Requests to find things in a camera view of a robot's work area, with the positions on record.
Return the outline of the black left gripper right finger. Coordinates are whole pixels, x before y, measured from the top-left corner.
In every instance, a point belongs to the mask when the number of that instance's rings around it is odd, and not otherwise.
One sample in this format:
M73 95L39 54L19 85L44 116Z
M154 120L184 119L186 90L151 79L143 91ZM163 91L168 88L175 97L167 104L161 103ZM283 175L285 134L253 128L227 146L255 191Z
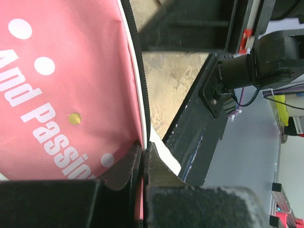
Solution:
M267 228L268 215L244 187L190 186L162 161L155 143L144 158L146 228Z

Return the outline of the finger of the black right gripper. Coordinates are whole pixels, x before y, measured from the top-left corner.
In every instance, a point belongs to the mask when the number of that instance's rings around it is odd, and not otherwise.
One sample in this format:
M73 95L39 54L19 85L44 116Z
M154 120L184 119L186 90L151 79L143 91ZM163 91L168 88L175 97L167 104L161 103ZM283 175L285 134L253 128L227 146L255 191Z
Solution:
M226 51L236 0L168 0L139 32L142 51Z

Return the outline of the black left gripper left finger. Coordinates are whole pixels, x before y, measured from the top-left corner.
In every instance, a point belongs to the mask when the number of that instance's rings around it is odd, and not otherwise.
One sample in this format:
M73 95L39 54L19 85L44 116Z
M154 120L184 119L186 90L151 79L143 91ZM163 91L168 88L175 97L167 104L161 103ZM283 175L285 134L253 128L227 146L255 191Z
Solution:
M140 224L142 147L97 178L0 183L3 228L137 228Z

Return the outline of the pink SPORT racket bag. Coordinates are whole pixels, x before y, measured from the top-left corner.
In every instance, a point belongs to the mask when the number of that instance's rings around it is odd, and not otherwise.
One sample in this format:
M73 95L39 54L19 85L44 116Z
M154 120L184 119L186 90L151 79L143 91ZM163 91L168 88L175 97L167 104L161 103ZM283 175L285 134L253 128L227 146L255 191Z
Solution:
M150 138L127 0L0 3L0 182L97 178Z

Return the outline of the pink badminton racket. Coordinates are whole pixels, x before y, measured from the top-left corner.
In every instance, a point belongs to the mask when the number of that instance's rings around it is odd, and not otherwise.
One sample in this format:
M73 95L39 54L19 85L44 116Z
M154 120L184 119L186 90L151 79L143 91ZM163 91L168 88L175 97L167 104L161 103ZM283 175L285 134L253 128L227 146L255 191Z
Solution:
M181 171L180 163L174 158L170 150L165 146L160 136L151 129L150 140L152 143L155 143L156 149L161 160L170 168L170 170L178 176Z

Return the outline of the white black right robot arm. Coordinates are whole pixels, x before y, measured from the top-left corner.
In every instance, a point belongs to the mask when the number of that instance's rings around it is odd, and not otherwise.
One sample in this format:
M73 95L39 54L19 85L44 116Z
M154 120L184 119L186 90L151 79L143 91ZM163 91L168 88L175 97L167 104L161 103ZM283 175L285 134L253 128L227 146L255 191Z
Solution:
M253 46L238 56L246 47L253 5L251 0L168 0L141 29L142 50L210 53L199 73L206 85L285 86L304 73L304 31L265 34L275 1L264 0L249 33Z

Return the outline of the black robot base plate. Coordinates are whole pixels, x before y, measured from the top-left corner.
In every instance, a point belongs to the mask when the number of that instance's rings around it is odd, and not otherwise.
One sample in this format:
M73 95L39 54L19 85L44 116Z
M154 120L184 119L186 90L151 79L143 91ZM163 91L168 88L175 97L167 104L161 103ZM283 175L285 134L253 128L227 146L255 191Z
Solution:
M222 105L217 104L220 109L214 118L202 100L202 92L217 62L218 56L208 55L163 137L164 144L181 166L178 177L191 186L204 184L228 121Z

